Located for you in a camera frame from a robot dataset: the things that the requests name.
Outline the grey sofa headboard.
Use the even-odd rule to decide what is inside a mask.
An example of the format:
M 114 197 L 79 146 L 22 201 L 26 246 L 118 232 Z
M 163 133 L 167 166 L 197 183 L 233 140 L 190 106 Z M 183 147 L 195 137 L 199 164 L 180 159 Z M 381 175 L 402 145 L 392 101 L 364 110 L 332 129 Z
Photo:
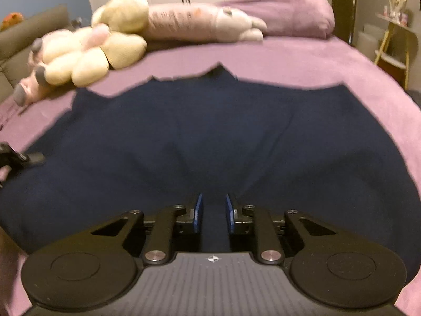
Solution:
M 10 97 L 22 78 L 30 74 L 28 57 L 33 41 L 69 25 L 67 5 L 60 4 L 1 32 L 1 102 Z

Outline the pink grey plush toy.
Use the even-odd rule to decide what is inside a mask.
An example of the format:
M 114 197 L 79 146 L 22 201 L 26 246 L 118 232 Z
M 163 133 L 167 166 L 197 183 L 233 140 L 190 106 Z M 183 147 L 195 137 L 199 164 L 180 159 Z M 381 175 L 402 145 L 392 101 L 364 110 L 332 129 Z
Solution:
M 13 98 L 18 106 L 28 106 L 45 99 L 56 88 L 46 82 L 46 64 L 43 62 L 44 47 L 53 40 L 52 34 L 36 38 L 28 57 L 29 76 L 20 80 L 14 87 Z

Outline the purple bed blanket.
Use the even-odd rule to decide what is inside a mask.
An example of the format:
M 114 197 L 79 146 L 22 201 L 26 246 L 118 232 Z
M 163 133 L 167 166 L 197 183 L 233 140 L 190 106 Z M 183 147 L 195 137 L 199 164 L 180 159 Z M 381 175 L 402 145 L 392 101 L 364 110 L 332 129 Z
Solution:
M 420 109 L 400 86 L 357 50 L 337 38 L 268 37 L 263 43 L 208 44 L 147 54 L 137 64 L 108 77 L 91 90 L 115 96 L 149 78 L 199 75 L 217 63 L 238 78 L 293 88 L 344 83 L 375 115 L 395 141 L 420 193 Z M 1 141 L 25 149 L 70 109 L 75 91 L 21 111 L 11 98 L 1 104 Z M 420 315 L 420 271 L 404 288 L 397 306 Z

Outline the white cylindrical bin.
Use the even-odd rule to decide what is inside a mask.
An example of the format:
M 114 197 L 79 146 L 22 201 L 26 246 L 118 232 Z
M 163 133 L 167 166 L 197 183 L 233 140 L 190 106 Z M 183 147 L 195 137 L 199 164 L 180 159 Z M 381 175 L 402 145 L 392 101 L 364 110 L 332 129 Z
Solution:
M 358 32 L 356 49 L 371 61 L 375 61 L 376 53 L 383 41 L 385 29 L 372 24 L 364 24 L 363 30 Z

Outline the yellow flower plush pillow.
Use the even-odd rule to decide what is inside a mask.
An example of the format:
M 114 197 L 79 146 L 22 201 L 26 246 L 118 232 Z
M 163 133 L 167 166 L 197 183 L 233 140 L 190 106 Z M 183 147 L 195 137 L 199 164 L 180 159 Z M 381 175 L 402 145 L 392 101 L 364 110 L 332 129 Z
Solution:
M 146 49 L 143 37 L 112 31 L 105 24 L 66 30 L 42 41 L 36 80 L 41 86 L 71 82 L 87 87 L 107 76 L 110 69 L 132 66 L 143 58 Z

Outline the dark navy zip jacket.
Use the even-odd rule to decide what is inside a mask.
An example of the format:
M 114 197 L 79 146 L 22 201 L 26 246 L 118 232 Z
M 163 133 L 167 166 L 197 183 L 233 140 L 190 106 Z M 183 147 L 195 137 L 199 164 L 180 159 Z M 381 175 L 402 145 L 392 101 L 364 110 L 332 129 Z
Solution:
M 1 190 L 1 226 L 27 253 L 132 209 L 202 195 L 208 250 L 224 246 L 225 197 L 295 208 L 420 268 L 420 196 L 403 157 L 346 86 L 241 81 L 222 67 L 119 96 L 79 91 L 32 146 L 45 162 Z

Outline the purple pillow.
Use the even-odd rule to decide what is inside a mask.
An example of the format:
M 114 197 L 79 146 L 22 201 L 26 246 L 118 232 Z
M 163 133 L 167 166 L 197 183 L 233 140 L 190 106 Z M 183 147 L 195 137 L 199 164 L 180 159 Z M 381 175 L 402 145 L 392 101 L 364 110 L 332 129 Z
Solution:
M 262 19 L 267 24 L 267 36 L 326 39 L 335 28 L 328 0 L 225 0 L 217 5 Z

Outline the yellow leg side table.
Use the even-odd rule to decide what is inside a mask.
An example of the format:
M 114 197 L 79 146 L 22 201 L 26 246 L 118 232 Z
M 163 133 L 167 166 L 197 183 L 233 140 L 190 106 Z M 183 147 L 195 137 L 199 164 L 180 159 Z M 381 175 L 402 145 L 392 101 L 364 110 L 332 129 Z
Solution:
M 375 50 L 374 64 L 392 76 L 407 91 L 410 81 L 411 41 L 415 36 L 406 24 L 400 24 L 389 16 L 377 13 L 387 28 L 380 46 Z

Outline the long pink rabbit plush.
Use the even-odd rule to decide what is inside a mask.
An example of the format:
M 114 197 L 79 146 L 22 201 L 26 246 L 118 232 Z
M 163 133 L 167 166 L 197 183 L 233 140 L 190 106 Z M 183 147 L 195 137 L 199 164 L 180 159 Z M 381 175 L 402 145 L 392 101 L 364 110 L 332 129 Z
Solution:
M 149 5 L 147 0 L 109 0 L 96 9 L 91 25 L 137 33 L 149 41 L 236 43 L 262 41 L 266 23 L 233 7 L 204 3 Z

